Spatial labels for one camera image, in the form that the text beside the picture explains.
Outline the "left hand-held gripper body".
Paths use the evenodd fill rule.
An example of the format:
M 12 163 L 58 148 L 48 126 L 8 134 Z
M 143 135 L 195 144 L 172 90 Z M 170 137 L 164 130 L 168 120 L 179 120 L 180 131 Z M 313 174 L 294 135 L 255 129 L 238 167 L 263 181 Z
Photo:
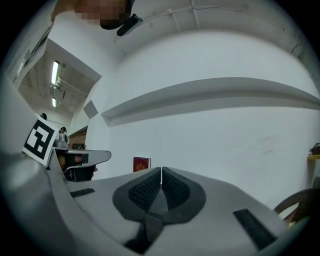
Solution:
M 68 151 L 69 145 L 65 136 L 60 134 L 54 125 L 41 116 L 37 117 L 38 119 L 24 143 L 22 152 L 47 167 L 53 148 Z

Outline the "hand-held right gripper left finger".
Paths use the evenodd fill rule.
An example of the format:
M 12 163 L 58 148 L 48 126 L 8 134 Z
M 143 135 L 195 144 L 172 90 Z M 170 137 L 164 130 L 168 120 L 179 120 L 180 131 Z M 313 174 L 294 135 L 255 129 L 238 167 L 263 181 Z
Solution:
M 150 209 L 161 189 L 159 167 L 67 183 L 81 216 L 81 235 L 94 243 L 150 243 Z

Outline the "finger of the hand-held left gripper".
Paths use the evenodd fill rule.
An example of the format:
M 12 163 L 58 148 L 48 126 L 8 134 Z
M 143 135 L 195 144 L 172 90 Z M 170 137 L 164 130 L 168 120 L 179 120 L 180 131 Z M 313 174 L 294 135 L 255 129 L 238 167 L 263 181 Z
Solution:
M 111 159 L 112 153 L 108 150 L 77 150 L 77 149 L 55 149 L 54 150 L 54 167 L 60 169 L 58 162 L 59 155 L 81 155 L 82 163 L 78 163 L 76 166 L 67 167 L 67 169 L 88 168 L 107 162 Z

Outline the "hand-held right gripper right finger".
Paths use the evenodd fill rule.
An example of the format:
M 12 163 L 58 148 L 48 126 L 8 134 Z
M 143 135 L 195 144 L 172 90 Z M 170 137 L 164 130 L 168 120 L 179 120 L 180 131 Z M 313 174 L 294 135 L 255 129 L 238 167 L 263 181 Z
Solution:
M 248 210 L 277 239 L 287 231 L 278 214 L 237 186 L 193 172 L 173 171 L 202 186 L 206 201 L 189 222 L 166 225 L 149 256 L 254 256 L 259 249 L 234 212 Z

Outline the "person's left hand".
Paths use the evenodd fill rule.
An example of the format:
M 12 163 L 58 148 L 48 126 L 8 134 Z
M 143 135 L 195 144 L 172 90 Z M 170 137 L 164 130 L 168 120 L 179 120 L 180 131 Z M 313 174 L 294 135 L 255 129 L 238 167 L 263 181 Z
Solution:
M 80 164 L 83 161 L 82 156 L 78 154 L 65 154 L 65 155 L 60 154 L 57 157 L 57 159 L 62 169 L 76 166 L 77 164 Z

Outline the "white printed t-shirt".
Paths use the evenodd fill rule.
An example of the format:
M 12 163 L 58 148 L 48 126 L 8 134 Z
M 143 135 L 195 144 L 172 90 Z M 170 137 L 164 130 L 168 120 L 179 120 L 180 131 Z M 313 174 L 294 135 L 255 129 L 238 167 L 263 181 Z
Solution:
M 42 57 L 52 28 L 52 22 L 40 26 L 30 25 L 13 45 L 3 67 L 12 84 L 18 86 L 30 68 Z

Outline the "yellow wooden table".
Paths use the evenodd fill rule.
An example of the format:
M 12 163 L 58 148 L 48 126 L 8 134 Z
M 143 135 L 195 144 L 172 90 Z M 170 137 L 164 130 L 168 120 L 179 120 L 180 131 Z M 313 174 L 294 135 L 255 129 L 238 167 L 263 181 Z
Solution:
M 320 154 L 307 157 L 307 169 L 310 186 L 320 189 Z

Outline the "grey wall panel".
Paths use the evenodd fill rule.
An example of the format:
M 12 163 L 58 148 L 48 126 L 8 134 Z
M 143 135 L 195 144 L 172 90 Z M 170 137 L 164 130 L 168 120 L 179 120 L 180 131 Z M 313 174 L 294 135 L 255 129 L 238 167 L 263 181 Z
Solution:
M 87 115 L 88 119 L 92 119 L 94 116 L 96 116 L 99 112 L 93 103 L 92 100 L 90 100 L 84 107 L 83 111 Z

